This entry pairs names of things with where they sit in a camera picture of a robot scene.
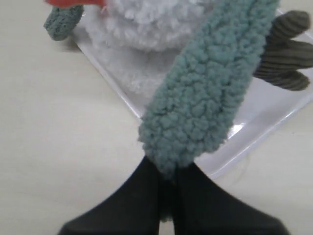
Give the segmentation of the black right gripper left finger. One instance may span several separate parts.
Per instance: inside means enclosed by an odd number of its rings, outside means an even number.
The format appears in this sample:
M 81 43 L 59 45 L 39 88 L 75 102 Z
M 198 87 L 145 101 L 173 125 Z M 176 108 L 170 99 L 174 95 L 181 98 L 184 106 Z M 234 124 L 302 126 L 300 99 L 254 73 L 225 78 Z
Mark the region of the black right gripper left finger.
M 65 223 L 61 235 L 157 235 L 170 212 L 168 184 L 143 158 L 129 179 L 109 198 Z

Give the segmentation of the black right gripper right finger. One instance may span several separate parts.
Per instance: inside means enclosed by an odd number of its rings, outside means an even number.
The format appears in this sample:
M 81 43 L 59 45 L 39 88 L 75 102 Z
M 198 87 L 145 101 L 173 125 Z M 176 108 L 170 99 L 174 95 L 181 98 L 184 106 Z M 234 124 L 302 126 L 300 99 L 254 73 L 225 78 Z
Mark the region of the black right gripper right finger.
M 195 164 L 176 174 L 173 214 L 177 235 L 288 235 L 277 218 L 232 196 Z

